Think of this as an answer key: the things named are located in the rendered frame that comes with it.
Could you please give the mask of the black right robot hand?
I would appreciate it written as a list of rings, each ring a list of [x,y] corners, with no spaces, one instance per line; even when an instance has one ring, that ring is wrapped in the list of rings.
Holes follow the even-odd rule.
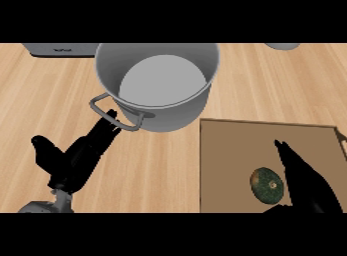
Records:
[[[343,208],[324,176],[315,171],[286,142],[275,141],[286,167],[292,206],[278,204],[267,214],[342,214]]]

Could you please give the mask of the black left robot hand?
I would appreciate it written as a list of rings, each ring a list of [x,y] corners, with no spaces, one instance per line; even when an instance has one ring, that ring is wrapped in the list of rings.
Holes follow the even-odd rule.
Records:
[[[63,151],[42,135],[32,138],[36,151],[36,164],[51,174],[48,186],[69,194],[85,186],[101,157],[122,129],[101,118],[91,132],[82,136],[67,151]]]

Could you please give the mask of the dark green round squash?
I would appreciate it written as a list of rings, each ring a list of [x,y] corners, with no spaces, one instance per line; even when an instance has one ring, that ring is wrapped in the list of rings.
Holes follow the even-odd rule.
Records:
[[[253,171],[250,177],[252,191],[265,204],[277,204],[284,197],[284,182],[280,175],[267,167]]]

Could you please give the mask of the brown wooden tray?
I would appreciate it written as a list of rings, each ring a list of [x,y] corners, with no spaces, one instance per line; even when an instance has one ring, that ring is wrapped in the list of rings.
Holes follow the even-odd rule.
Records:
[[[284,173],[277,142],[324,176],[347,212],[347,137],[335,126],[205,119],[200,121],[200,211],[261,213],[271,206],[253,194],[253,171]]]

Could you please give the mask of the large grey metal pot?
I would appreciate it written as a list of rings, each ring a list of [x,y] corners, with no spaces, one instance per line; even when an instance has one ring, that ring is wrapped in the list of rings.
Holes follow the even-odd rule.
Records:
[[[128,131],[171,132],[199,118],[221,64],[215,43],[103,43],[95,70],[106,93],[131,121]]]

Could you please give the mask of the grey flat appliance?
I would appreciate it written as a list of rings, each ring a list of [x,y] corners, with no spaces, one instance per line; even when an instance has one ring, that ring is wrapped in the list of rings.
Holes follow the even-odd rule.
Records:
[[[24,43],[23,46],[35,57],[85,58],[94,57],[98,43]]]

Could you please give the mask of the pale grey round object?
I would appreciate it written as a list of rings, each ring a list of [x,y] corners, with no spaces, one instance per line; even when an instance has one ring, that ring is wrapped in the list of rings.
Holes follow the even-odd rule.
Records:
[[[265,43],[275,50],[293,50],[301,46],[301,43]]]

